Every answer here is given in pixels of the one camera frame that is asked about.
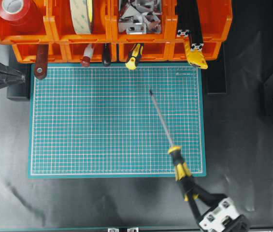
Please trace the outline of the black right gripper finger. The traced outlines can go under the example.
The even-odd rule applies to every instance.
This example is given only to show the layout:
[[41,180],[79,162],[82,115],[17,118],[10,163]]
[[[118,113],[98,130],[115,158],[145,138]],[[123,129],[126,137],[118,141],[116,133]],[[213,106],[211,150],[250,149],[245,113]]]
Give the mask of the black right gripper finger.
[[226,195],[223,193],[210,193],[199,186],[194,180],[191,182],[193,183],[192,195],[198,194],[199,199],[208,207],[217,206],[219,202],[226,198]]
[[196,221],[199,221],[199,219],[201,218],[201,214],[200,214],[197,204],[194,200],[193,194],[192,193],[187,194],[187,198],[188,198],[188,204],[190,206],[190,209],[192,211],[194,219]]

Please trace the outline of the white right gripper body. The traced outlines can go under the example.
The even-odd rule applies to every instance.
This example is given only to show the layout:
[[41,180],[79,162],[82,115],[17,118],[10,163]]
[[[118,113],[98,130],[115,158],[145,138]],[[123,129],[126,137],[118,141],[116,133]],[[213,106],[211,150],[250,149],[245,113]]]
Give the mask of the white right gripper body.
[[199,226],[207,232],[225,232],[231,228],[231,223],[240,217],[233,200],[230,197],[222,199],[218,205],[206,213]]

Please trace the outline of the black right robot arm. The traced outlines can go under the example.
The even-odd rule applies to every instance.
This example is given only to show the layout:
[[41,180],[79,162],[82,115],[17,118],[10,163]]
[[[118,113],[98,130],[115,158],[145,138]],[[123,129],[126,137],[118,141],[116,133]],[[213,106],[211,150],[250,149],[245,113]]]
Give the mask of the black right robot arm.
[[194,199],[188,200],[192,214],[202,232],[246,232],[250,222],[237,211],[233,200],[225,194],[212,194],[212,199],[199,195],[209,209],[201,214]]

